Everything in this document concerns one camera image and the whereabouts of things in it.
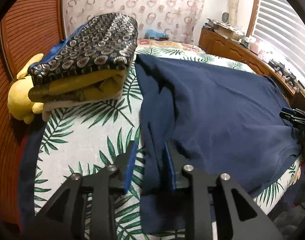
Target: white wall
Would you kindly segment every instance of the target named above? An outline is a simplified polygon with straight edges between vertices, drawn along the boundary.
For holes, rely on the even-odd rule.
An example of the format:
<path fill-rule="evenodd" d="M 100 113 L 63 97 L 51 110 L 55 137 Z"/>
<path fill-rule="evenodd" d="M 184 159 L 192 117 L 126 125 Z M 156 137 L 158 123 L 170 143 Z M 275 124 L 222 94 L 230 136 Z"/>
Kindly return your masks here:
<path fill-rule="evenodd" d="M 254 0 L 239 1 L 237 27 L 245 33 L 248 30 L 253 4 Z M 203 11 L 194 28 L 193 38 L 195 45 L 199 42 L 201 28 L 205 22 L 208 22 L 207 18 L 210 17 L 216 20 L 221 20 L 223 12 L 228 12 L 228 0 L 205 0 Z"/>
<path fill-rule="evenodd" d="M 239 0 L 237 27 L 245 33 L 248 30 L 253 5 L 254 0 Z"/>
<path fill-rule="evenodd" d="M 208 22 L 207 18 L 213 18 L 221 20 L 223 12 L 228 12 L 228 1 L 226 0 L 205 0 L 204 8 L 201 15 L 195 25 L 193 32 L 194 44 L 198 45 L 201 29 L 205 22 Z"/>

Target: white bed sheet with green leaves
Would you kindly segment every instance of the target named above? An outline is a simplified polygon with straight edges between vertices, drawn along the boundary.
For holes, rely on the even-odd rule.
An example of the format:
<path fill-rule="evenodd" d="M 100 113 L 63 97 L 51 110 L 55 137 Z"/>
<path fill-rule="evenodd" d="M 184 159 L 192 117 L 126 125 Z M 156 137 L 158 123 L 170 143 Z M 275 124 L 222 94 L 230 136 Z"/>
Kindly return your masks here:
<path fill-rule="evenodd" d="M 253 73 L 245 64 L 215 57 L 204 52 L 178 48 L 158 48 L 139 45 L 136 54 L 177 58 L 235 68 Z M 124 83 L 120 100 L 108 100 L 71 108 L 57 108 L 42 139 L 35 179 L 35 213 L 74 172 L 89 175 L 113 163 L 122 154 L 130 140 L 139 143 L 131 187 L 125 196 L 116 200 L 116 225 L 118 239 L 172 239 L 184 237 L 184 229 L 158 235 L 144 235 L 141 231 L 139 200 L 144 171 L 143 148 L 140 139 L 139 111 L 142 95 L 136 79 L 134 64 Z M 265 213 L 269 213 L 278 200 L 300 175 L 299 158 L 270 187 L 254 200 Z M 86 221 L 89 236 L 89 219 Z M 213 223 L 214 239 L 217 238 Z"/>

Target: yellow blanket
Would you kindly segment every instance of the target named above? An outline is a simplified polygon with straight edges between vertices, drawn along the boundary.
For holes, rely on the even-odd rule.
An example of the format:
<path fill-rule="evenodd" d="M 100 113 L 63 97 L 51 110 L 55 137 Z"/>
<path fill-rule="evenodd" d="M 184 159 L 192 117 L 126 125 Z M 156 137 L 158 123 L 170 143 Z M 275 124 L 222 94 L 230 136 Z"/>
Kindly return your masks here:
<path fill-rule="evenodd" d="M 105 69 L 93 73 L 66 77 L 30 89 L 32 102 L 90 101 L 114 98 L 122 90 L 128 70 Z"/>

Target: stack of blankets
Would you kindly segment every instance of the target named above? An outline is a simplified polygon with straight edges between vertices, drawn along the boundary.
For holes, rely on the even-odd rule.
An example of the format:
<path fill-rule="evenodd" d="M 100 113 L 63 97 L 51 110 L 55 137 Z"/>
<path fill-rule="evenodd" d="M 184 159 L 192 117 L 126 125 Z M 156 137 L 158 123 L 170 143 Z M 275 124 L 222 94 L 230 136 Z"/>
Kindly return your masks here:
<path fill-rule="evenodd" d="M 95 16 L 60 41 L 28 73 L 32 102 L 44 103 L 43 119 L 58 107 L 119 99 L 137 47 L 137 22 L 120 13 Z"/>

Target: window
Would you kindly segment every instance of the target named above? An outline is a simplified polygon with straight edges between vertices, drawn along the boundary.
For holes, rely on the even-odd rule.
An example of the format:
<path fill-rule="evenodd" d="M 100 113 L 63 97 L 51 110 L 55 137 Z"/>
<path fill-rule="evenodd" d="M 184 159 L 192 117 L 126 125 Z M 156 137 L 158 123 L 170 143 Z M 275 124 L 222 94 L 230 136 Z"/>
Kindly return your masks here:
<path fill-rule="evenodd" d="M 253 36 L 271 44 L 305 78 L 305 25 L 286 0 L 259 0 Z M 296 75 L 296 69 L 290 71 Z"/>

